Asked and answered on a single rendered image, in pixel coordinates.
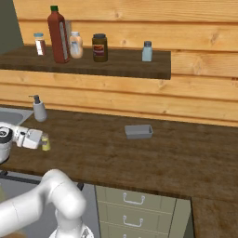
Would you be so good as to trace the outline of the grey dishwasher front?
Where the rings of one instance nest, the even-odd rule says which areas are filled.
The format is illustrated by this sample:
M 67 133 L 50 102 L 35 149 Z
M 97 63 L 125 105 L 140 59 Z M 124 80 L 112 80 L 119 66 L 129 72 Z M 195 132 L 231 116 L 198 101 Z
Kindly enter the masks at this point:
M 29 192 L 0 204 L 0 237 L 36 222 L 50 203 L 56 208 L 58 225 L 48 238 L 95 238 L 82 220 L 86 211 L 84 195 L 58 169 L 47 171 L 41 182 Z

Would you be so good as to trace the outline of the steel sink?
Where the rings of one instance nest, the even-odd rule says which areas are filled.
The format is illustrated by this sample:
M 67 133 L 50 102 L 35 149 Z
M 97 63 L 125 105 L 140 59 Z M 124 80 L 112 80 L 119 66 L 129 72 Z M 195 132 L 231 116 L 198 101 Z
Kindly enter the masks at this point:
M 0 108 L 0 122 L 9 123 L 14 126 L 20 126 L 32 114 L 33 111 L 31 110 Z

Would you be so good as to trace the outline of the dark wooden shelf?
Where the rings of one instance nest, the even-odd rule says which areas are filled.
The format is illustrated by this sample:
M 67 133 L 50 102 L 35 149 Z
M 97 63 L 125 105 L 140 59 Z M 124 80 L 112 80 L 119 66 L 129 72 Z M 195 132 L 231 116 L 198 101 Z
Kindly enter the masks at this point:
M 152 61 L 142 60 L 142 51 L 110 49 L 106 62 L 95 62 L 91 48 L 85 48 L 81 59 L 56 63 L 50 46 L 44 56 L 38 56 L 35 46 L 23 46 L 0 55 L 0 70 L 46 73 L 74 73 L 149 79 L 171 79 L 171 52 L 152 52 Z

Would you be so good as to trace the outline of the pale blue shaker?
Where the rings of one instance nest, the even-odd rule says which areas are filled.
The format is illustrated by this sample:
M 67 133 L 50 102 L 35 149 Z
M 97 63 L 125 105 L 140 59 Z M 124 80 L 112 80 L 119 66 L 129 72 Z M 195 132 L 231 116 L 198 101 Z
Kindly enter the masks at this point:
M 152 61 L 152 42 L 145 41 L 142 49 L 142 60 L 150 62 Z

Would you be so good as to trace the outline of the grey rectangular tray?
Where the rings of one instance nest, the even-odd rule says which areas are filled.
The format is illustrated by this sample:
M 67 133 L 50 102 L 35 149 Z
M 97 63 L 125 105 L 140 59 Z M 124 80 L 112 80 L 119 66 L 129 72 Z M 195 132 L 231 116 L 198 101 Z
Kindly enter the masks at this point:
M 151 125 L 125 126 L 127 139 L 150 139 L 153 131 Z

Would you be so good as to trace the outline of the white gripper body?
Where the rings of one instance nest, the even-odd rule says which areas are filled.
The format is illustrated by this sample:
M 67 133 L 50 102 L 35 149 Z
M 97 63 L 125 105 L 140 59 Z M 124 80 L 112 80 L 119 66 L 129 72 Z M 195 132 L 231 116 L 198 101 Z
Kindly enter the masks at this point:
M 28 149 L 37 149 L 43 132 L 41 130 L 29 129 L 25 135 L 22 146 Z

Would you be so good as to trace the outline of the dark brown jar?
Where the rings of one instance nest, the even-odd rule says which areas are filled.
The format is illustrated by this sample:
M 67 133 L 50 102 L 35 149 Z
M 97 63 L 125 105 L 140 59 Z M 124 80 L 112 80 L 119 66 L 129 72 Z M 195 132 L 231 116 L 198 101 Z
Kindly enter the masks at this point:
M 95 62 L 108 60 L 108 44 L 105 33 L 95 33 L 92 38 L 93 59 Z

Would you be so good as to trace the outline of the yellow-green shaker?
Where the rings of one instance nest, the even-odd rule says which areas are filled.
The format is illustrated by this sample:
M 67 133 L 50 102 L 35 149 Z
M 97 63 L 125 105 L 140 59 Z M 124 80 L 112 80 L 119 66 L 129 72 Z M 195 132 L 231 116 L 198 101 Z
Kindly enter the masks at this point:
M 42 150 L 47 152 L 50 150 L 50 142 L 49 142 L 49 136 L 48 134 L 43 134 L 41 137 L 41 142 L 42 142 Z

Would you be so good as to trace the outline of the tall red sauce bottle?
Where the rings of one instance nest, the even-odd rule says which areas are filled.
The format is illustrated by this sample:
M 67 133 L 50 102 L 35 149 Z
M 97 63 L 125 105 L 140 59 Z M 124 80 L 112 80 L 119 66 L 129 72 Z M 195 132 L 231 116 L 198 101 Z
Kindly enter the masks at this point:
M 59 8 L 57 6 L 51 6 L 50 10 L 51 13 L 47 18 L 47 23 L 54 61 L 56 63 L 67 63 L 70 60 L 70 51 L 68 46 L 65 19 L 59 13 Z

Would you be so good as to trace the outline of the grey soap dispenser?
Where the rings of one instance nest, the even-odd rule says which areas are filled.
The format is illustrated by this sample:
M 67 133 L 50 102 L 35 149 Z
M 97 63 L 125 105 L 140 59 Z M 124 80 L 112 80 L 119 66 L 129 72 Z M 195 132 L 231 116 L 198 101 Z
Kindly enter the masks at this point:
M 44 122 L 47 119 L 45 104 L 38 95 L 32 95 L 34 118 L 38 122 Z

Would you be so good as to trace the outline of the olive drawer front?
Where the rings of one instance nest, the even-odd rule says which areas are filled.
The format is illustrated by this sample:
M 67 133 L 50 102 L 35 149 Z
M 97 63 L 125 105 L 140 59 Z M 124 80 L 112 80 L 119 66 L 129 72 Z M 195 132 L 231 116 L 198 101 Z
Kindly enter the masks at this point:
M 168 238 L 166 233 L 126 228 L 103 221 L 99 225 L 101 238 Z
M 99 201 L 116 205 L 127 205 L 152 211 L 172 214 L 176 199 L 161 195 L 125 191 L 107 187 L 96 187 Z
M 171 214 L 150 212 L 138 208 L 129 208 L 122 205 L 111 205 L 103 202 L 98 202 L 98 209 L 100 221 L 125 226 L 123 224 L 123 215 L 126 215 L 128 218 L 134 220 L 138 220 L 139 218 L 143 219 L 142 227 L 135 229 L 169 233 L 172 219 Z

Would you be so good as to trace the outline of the small red spice shaker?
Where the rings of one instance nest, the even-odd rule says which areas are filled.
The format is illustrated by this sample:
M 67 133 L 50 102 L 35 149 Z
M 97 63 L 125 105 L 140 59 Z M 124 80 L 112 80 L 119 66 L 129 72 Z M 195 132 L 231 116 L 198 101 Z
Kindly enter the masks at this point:
M 35 33 L 34 35 L 35 45 L 37 49 L 37 54 L 39 56 L 44 56 L 46 54 L 46 42 L 43 33 Z

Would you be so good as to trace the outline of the peach condiment bottle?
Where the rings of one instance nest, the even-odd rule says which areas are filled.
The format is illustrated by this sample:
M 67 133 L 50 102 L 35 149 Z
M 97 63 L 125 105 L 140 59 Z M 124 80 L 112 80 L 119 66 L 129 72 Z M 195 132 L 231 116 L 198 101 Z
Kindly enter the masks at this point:
M 74 59 L 81 59 L 83 57 L 83 40 L 79 32 L 71 32 L 70 52 Z

